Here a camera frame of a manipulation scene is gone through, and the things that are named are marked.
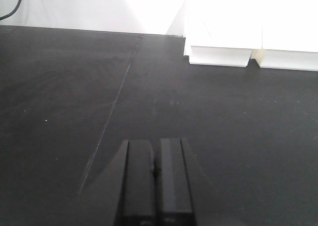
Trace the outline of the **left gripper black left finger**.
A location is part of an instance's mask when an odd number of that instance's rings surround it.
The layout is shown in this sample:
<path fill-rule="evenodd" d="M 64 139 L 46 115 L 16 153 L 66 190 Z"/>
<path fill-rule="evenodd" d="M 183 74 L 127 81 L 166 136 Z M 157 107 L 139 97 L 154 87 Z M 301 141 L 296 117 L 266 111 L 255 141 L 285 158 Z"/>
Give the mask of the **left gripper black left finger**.
<path fill-rule="evenodd" d="M 147 140 L 123 141 L 76 203 L 76 226 L 156 225 L 154 158 Z"/>

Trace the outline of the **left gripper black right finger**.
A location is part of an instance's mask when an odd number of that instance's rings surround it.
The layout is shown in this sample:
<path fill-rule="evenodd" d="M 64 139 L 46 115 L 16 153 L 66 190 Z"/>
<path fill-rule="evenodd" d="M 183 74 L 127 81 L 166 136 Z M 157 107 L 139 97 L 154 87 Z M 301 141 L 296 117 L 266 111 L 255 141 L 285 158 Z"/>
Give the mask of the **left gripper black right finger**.
<path fill-rule="evenodd" d="M 237 226 L 186 139 L 161 139 L 156 159 L 162 226 Z"/>

